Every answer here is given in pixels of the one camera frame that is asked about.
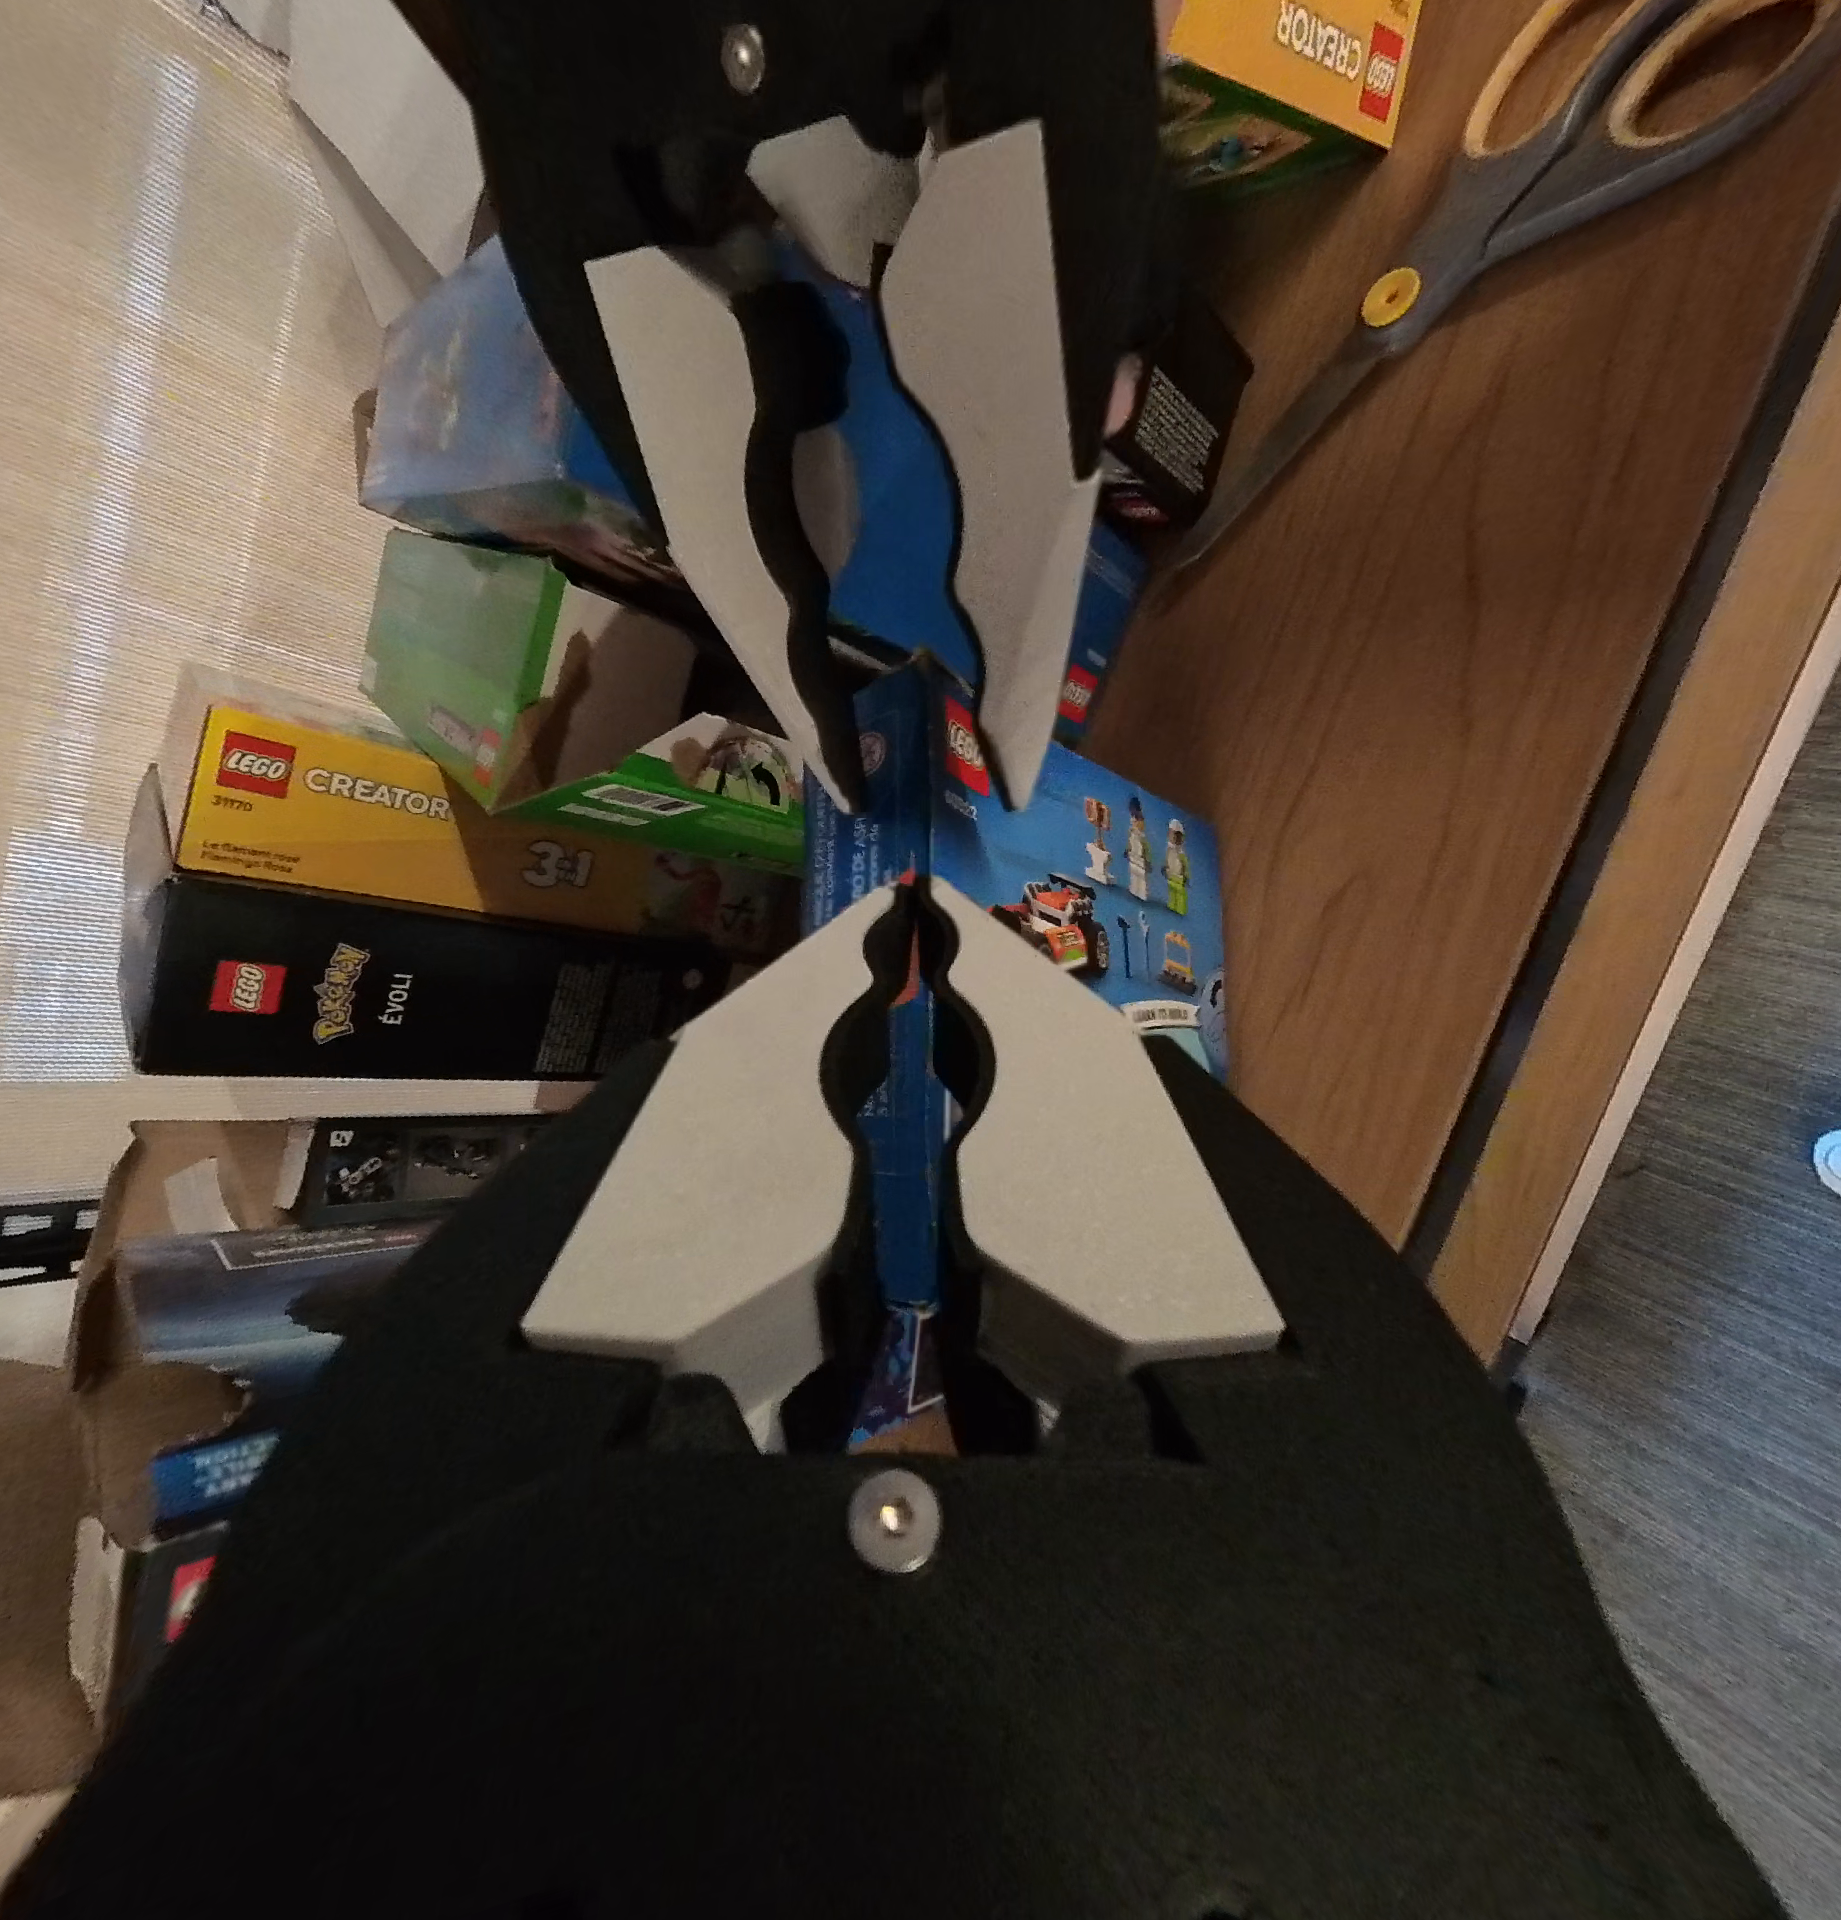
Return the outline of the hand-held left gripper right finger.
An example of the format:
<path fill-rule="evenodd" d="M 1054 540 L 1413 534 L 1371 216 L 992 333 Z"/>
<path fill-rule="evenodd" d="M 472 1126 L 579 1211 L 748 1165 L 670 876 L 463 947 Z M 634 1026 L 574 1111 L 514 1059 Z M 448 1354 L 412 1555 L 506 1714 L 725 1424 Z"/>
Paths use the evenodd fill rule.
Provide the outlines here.
<path fill-rule="evenodd" d="M 1167 1038 L 1042 967 L 961 884 L 927 884 L 943 1133 L 948 1439 L 1042 1439 L 1071 1389 L 1271 1354 L 1283 1304 L 1166 1070 Z"/>

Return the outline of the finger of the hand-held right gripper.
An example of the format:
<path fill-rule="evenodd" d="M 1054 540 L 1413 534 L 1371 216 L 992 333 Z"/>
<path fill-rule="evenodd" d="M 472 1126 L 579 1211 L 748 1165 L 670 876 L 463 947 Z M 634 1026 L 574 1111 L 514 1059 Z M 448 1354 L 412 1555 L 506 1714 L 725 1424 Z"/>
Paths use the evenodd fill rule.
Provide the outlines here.
<path fill-rule="evenodd" d="M 961 481 L 948 600 L 975 629 L 975 733 L 1007 813 L 1042 791 L 1097 476 L 1071 476 L 1054 219 L 1042 125 L 936 157 L 879 271 L 881 359 Z"/>
<path fill-rule="evenodd" d="M 595 254 L 589 302 L 670 565 L 830 791 L 870 791 L 830 644 L 830 554 L 792 498 L 803 431 L 846 414 L 846 333 L 803 280 L 725 286 L 710 254 Z"/>

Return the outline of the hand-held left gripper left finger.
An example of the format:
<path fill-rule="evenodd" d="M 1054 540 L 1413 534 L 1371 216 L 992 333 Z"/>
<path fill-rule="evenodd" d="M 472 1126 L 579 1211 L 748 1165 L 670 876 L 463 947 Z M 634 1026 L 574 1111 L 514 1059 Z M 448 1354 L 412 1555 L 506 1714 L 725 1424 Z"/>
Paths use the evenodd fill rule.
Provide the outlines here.
<path fill-rule="evenodd" d="M 595 1193 L 579 1202 L 526 1337 L 724 1383 L 755 1439 L 846 1354 L 830 1283 L 870 1240 L 856 1111 L 893 1070 L 911 891 L 881 884 L 697 1015 Z"/>

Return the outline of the black racing car toy box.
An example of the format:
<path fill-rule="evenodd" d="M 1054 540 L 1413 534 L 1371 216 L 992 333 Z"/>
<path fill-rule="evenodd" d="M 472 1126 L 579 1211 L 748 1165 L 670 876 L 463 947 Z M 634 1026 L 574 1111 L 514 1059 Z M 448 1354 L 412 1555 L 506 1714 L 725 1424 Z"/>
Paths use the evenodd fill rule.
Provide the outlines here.
<path fill-rule="evenodd" d="M 472 1202 L 551 1111 L 489 1118 L 292 1118 L 278 1151 L 286 1222 L 399 1222 Z"/>

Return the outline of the small blue toy box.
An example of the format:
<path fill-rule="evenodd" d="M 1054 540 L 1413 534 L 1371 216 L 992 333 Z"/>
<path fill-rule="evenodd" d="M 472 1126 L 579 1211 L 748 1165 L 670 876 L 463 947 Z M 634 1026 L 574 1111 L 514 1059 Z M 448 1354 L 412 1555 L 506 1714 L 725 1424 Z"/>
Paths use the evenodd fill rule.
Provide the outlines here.
<path fill-rule="evenodd" d="M 803 933 L 881 884 L 943 876 L 1042 967 L 1229 1070 L 1216 1004 L 1216 832 L 1182 798 L 1045 747 L 1021 813 L 975 733 L 975 693 L 943 666 L 898 666 L 851 693 L 870 813 L 830 783 L 803 798 Z M 856 1105 L 879 1179 L 881 1337 L 851 1445 L 943 1445 L 943 1151 L 961 1092 L 936 1082 L 936 986 L 911 979 L 881 1015 L 881 1089 Z"/>

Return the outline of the dark wooden shelf board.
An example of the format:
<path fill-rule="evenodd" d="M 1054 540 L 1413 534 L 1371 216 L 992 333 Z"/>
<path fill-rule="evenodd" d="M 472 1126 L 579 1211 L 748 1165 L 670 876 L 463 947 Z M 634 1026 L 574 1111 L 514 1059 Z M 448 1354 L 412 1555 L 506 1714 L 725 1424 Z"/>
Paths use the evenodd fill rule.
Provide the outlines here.
<path fill-rule="evenodd" d="M 1724 167 L 1492 271 L 1124 644 L 1097 757 L 1216 822 L 1237 1092 L 1389 1240 L 1833 231 L 1841 54 Z"/>

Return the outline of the black toy box yellow emblem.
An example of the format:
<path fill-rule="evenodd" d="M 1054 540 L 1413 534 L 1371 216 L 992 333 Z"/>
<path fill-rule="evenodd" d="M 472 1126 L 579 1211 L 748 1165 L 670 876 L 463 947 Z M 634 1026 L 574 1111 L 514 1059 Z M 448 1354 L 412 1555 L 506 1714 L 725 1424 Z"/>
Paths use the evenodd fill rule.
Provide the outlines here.
<path fill-rule="evenodd" d="M 71 1319 L 89 1512 L 65 1671 L 105 1735 L 194 1616 L 307 1389 L 440 1214 L 149 1233 Z"/>

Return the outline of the grey yellow scissors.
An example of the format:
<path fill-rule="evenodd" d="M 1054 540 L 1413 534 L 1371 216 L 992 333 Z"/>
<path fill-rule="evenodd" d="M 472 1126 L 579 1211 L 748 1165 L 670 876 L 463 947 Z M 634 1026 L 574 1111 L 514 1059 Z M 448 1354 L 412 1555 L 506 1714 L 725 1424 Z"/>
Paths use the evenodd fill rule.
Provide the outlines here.
<path fill-rule="evenodd" d="M 1792 41 L 1792 54 L 1765 62 L 1737 108 L 1711 108 L 1687 132 L 1648 132 L 1660 82 L 1717 36 L 1775 13 L 1775 0 L 1631 0 L 1578 54 L 1569 91 L 1525 139 L 1500 139 L 1507 91 L 1569 13 L 1578 0 L 1545 0 L 1507 41 L 1444 176 L 1444 204 L 1399 245 L 1399 259 L 1361 296 L 1361 321 L 1333 344 L 1333 359 L 1289 391 L 1289 406 L 1258 431 L 1258 452 L 1237 476 L 1216 476 L 1215 510 L 1167 544 L 1157 588 L 1182 588 L 1255 517 L 1255 498 L 1271 498 L 1275 476 L 1350 406 L 1350 391 L 1454 309 L 1473 280 L 1737 157 L 1775 113 L 1792 113 L 1841 54 L 1841 0 L 1805 0 L 1805 36 Z"/>

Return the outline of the black metal rack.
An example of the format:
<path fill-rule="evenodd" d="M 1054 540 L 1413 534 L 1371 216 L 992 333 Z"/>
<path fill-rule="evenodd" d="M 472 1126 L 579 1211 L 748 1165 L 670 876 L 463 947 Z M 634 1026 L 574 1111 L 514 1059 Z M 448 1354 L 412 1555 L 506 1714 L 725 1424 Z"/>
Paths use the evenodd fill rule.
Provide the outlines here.
<path fill-rule="evenodd" d="M 1801 302 L 1801 368 L 1775 385 L 1765 428 L 1748 431 L 1748 454 L 1742 454 L 1742 476 L 1724 481 L 1724 510 L 1717 510 L 1717 524 L 1711 524 L 1711 540 L 1706 540 L 1706 565 L 1698 565 L 1698 583 L 1687 583 L 1687 600 L 1680 600 L 1680 617 L 1668 617 L 1668 629 L 1660 629 L 1660 644 L 1651 644 L 1651 667 L 1648 667 L 1648 687 L 1633 687 L 1633 703 L 1631 703 L 1631 724 L 1617 724 L 1617 747 L 1616 747 L 1616 757 L 1603 757 L 1603 783 L 1593 783 L 1593 798 L 1589 798 L 1589 814 L 1578 814 L 1578 839 L 1569 839 L 1569 857 L 1563 857 L 1563 884 L 1551 884 L 1551 896 L 1545 896 L 1545 925 L 1540 925 L 1540 942 L 1527 942 L 1527 967 L 1525 967 L 1525 979 L 1517 979 L 1517 1004 L 1507 1004 L 1507 1024 L 1500 1024 L 1500 1048 L 1492 1048 L 1492 1059 L 1479 1059 L 1479 1082 L 1473 1082 L 1473 1105 L 1464 1105 L 1464 1118 L 1454 1118 L 1444 1193 L 1436 1193 L 1436 1211 L 1413 1214 L 1413 1250 L 1436 1250 L 1436 1222 L 1444 1222 L 1444 1233 L 1454 1222 L 1454 1202 L 1464 1202 L 1464 1185 L 1473 1185 L 1473 1165 L 1479 1165 L 1479 1147 L 1492 1147 L 1492 1118 L 1500 1118 L 1500 1105 L 1507 1105 L 1507 1082 L 1517 1082 L 1517 1059 L 1525 1059 L 1525 1048 L 1527 1048 L 1527 1024 L 1540 1024 L 1540 1004 L 1545 1004 L 1545 986 L 1551 986 L 1551 967 L 1563 967 L 1569 925 L 1578 925 L 1578 908 L 1589 908 L 1589 884 L 1593 884 L 1593 865 L 1603 865 L 1603 849 L 1616 849 L 1616 822 L 1631 814 L 1631 783 L 1633 783 L 1633 765 L 1648 765 L 1648 752 L 1651 752 L 1651 733 L 1660 733 L 1660 708 L 1668 708 L 1668 693 L 1680 693 L 1680 667 L 1698 666 L 1698 640 L 1706 640 L 1706 620 L 1711 620 L 1711 607 L 1717 607 L 1724 554 L 1737 554 L 1737 540 L 1742 540 L 1742 517 L 1748 517 L 1748 498 L 1761 498 L 1761 481 L 1765 481 L 1765 454 L 1775 454 L 1775 440 L 1788 440 L 1788 428 L 1792 428 L 1792 404 L 1801 404 L 1801 385 L 1805 385 L 1805 368 L 1816 368 L 1816 344 L 1827 344 L 1833 309 L 1841 309 L 1841 231 L 1833 231 L 1833 245 L 1827 245 L 1827 259 L 1816 259 L 1805 302 Z M 233 1111 L 248 1111 L 248 1118 L 307 1105 L 292 1089 L 225 1089 L 225 1092 L 233 1092 Z"/>

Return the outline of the small black toy box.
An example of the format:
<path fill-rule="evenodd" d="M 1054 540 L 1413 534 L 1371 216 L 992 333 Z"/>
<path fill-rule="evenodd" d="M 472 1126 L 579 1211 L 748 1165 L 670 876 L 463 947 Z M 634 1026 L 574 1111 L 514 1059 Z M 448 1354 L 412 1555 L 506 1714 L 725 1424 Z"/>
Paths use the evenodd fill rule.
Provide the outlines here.
<path fill-rule="evenodd" d="M 1255 355 L 1237 344 L 1229 309 L 1201 286 L 1182 286 L 1167 329 L 1136 359 L 1133 428 L 1101 440 L 1097 517 L 1124 540 L 1148 544 L 1201 524 L 1242 385 Z"/>

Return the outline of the large blue toy box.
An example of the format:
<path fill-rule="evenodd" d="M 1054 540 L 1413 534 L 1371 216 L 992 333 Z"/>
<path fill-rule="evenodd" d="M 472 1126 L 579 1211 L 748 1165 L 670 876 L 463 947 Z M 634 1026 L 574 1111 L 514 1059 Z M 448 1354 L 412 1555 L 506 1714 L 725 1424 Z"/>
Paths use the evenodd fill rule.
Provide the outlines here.
<path fill-rule="evenodd" d="M 879 666 L 936 653 L 975 693 L 979 666 L 948 600 L 961 481 L 881 359 L 881 309 L 879 296 L 808 271 L 792 245 L 779 259 L 784 280 L 817 286 L 851 355 L 846 414 L 830 431 L 803 431 L 792 452 L 792 498 L 808 544 L 830 554 L 830 629 L 870 644 Z M 383 333 L 362 510 L 428 540 L 551 554 L 558 570 L 595 583 L 595 600 L 650 617 L 681 607 L 681 620 L 697 629 L 710 620 L 656 524 L 634 510 L 564 375 L 551 368 L 498 234 Z M 1054 747 L 1084 733 L 1084 640 L 1085 588 L 1071 620 Z"/>

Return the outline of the green white toy box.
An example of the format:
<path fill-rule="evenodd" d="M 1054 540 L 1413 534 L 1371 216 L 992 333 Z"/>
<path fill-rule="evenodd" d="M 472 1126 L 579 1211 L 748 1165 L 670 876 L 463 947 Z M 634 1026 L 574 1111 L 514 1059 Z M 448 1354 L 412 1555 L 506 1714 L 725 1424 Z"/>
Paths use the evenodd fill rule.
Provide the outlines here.
<path fill-rule="evenodd" d="M 383 534 L 362 693 L 487 814 L 803 876 L 803 752 L 748 667 L 551 554 Z"/>

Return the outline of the dark blue toy box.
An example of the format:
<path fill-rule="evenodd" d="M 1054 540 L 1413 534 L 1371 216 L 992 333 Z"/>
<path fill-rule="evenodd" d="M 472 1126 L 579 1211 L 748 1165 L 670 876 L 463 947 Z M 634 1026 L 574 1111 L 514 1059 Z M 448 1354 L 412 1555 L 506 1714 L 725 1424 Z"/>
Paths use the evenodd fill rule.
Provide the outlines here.
<path fill-rule="evenodd" d="M 164 783 L 120 832 L 120 1048 L 149 1082 L 603 1082 L 755 967 L 173 865 Z"/>

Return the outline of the translucent plastic sheet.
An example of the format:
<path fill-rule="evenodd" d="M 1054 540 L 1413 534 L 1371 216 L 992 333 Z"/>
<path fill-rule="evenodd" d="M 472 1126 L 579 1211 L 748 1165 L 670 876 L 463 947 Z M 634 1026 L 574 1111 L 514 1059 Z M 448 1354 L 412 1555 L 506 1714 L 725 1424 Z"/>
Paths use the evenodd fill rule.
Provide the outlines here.
<path fill-rule="evenodd" d="M 286 62 L 208 0 L 0 0 L 0 1193 L 105 1185 L 120 822 L 177 666 L 362 703 L 383 524 Z"/>

